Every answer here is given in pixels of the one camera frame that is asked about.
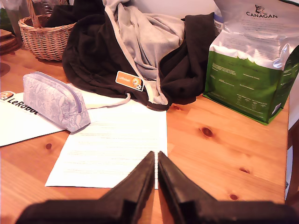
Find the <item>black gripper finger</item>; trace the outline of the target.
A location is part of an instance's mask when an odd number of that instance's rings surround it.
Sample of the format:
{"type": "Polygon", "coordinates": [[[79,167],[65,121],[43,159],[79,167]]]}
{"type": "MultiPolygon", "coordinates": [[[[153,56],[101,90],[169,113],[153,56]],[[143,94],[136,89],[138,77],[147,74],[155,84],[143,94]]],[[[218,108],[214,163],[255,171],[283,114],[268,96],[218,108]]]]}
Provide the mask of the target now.
{"type": "Polygon", "coordinates": [[[200,224],[196,203],[215,201],[161,151],[158,153],[158,182],[176,224],[200,224]]]}
{"type": "Polygon", "coordinates": [[[99,199],[99,224],[136,224],[155,183],[154,152],[99,199]]]}

